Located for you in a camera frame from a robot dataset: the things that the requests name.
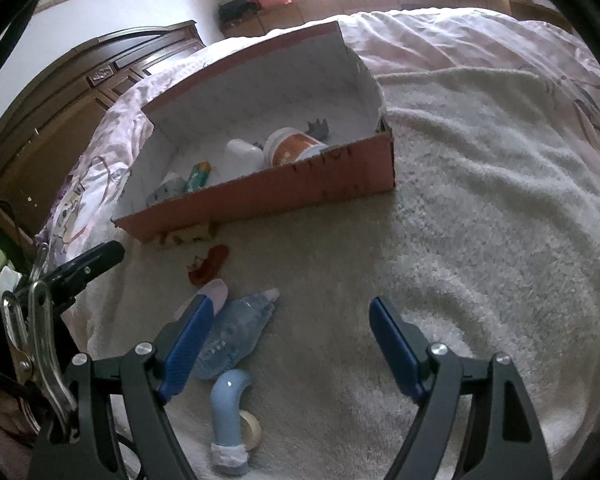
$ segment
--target headboard panel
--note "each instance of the headboard panel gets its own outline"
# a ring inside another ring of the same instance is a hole
[[[11,203],[27,252],[109,107],[203,47],[194,21],[120,30],[71,49],[20,92],[0,119],[0,198]],[[16,239],[3,208],[0,227]]]

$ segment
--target translucent bottle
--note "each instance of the translucent bottle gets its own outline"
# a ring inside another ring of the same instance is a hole
[[[253,352],[279,296],[272,288],[226,303],[214,319],[193,366],[193,376],[216,378]]]

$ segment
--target blue rubber pad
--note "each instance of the blue rubber pad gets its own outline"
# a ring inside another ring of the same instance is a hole
[[[213,322],[214,304],[205,296],[190,314],[184,329],[164,360],[162,384],[158,389],[158,396],[163,402],[169,402],[171,397],[184,389]]]
[[[427,390],[420,382],[418,361],[404,335],[378,298],[372,300],[369,305],[369,324],[394,374],[398,388],[420,405],[426,398]]]

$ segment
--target beige ring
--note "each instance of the beige ring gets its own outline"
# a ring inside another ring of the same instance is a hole
[[[262,428],[258,419],[245,410],[240,410],[240,432],[242,443],[247,451],[251,451],[260,443]]]

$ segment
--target red cardboard box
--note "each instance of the red cardboard box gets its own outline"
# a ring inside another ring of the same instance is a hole
[[[394,150],[382,95],[337,22],[262,41],[199,70],[143,109],[154,124],[131,167],[113,223],[137,240],[392,189]],[[320,155],[222,182],[231,139],[265,143],[279,128],[327,119]],[[146,206],[170,173],[203,160],[203,189]]]

